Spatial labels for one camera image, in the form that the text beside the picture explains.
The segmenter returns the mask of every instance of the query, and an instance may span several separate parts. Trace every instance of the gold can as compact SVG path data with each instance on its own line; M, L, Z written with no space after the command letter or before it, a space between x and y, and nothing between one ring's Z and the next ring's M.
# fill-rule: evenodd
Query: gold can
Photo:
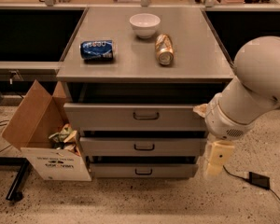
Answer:
M156 56L159 63L168 65L174 59L172 41L166 34L158 35L156 39Z

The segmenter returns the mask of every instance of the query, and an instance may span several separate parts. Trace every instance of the power adapter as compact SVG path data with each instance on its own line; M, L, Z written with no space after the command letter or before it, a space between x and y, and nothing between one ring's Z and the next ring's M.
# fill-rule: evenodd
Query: power adapter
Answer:
M247 182L262 189L270 189L270 178L265 175L249 172L249 179L247 179Z

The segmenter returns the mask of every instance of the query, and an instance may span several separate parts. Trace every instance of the can lid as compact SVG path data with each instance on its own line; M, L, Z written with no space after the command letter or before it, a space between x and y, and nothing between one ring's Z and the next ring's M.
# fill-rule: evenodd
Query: can lid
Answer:
M174 55L171 52L165 51L159 56L159 62L161 64L170 64L173 58Z

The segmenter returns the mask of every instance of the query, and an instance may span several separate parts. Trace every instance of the metal leg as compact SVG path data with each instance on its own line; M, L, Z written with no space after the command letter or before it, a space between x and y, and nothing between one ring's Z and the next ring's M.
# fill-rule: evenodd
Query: metal leg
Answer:
M21 191L18 188L25 176L25 173L29 167L29 162L25 158L2 158L0 157L0 166L20 166L17 176L15 177L6 200L9 201L20 201L22 199Z

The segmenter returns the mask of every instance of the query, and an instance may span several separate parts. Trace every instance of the blue can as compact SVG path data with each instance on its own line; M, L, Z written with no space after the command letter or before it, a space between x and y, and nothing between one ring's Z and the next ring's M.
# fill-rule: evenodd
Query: blue can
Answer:
M111 61L113 60L113 41L84 41L80 45L80 52L84 60Z

